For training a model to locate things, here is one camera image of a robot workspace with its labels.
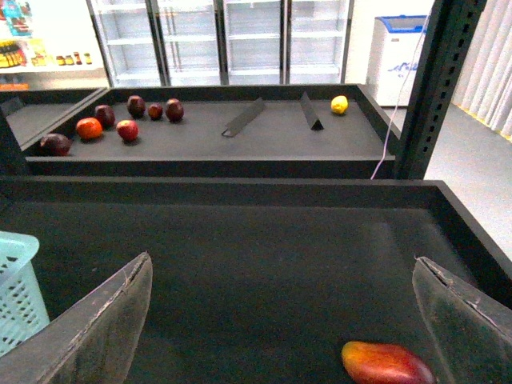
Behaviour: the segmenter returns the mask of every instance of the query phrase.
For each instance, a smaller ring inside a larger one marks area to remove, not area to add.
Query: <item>glass door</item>
[[[290,83],[342,80],[349,0],[293,0]]]
[[[172,86],[219,85],[214,0],[158,0]]]
[[[281,1],[224,1],[230,84],[279,84]]]
[[[113,86],[160,86],[145,0],[90,0]]]

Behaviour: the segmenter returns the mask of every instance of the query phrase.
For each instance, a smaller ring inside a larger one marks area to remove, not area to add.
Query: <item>wall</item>
[[[366,83],[374,20],[377,16],[428,14],[434,0],[353,0],[354,14],[346,66],[347,83]]]

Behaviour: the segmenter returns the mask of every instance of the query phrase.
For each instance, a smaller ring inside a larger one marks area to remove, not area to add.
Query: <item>black display shelf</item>
[[[0,108],[24,150],[41,132],[52,130],[56,122],[104,91],[105,88],[0,92]]]
[[[307,92],[310,106],[324,130],[310,129],[301,107]],[[165,104],[178,98],[185,109],[177,124],[137,120],[140,134],[125,144],[115,132],[84,142],[75,134],[80,118],[108,104],[116,120],[130,119],[129,96]],[[345,116],[330,111],[330,100],[344,94],[350,100]],[[226,126],[247,114],[262,98],[264,110],[251,117],[236,137],[222,136]],[[382,157],[389,118],[361,86],[217,86],[111,89],[83,104],[52,130],[72,138],[70,156],[41,156],[38,141],[24,150],[33,174],[90,176],[179,176],[251,178],[370,178]],[[379,178],[391,176],[399,131],[393,126],[388,155]]]
[[[412,286],[423,256],[512,308],[510,260],[442,182],[3,177],[0,190],[2,229],[41,243],[52,318],[150,253],[128,383],[348,383],[351,339],[402,344],[446,382]]]

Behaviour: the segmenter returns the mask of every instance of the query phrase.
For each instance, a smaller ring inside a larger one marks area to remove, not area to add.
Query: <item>black metal upright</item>
[[[170,72],[167,65],[166,41],[162,30],[162,21],[158,4],[155,0],[146,0],[147,16],[150,21],[151,35],[153,36],[154,55],[157,59],[158,75],[163,86],[170,86]]]
[[[0,108],[0,174],[24,175],[29,173],[25,156]]]
[[[290,84],[292,0],[281,0],[281,41],[279,43],[279,82]]]
[[[410,96],[394,176],[422,179],[486,0],[436,0]]]
[[[217,33],[217,55],[218,66],[221,77],[221,85],[228,86],[230,84],[228,57],[227,57],[227,41],[226,41],[226,20],[224,11],[224,1],[214,0],[215,10],[215,30]]]

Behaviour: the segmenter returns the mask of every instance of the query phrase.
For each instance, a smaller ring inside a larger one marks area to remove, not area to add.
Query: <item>white curtain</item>
[[[512,136],[512,2],[488,0],[471,42],[453,103]]]

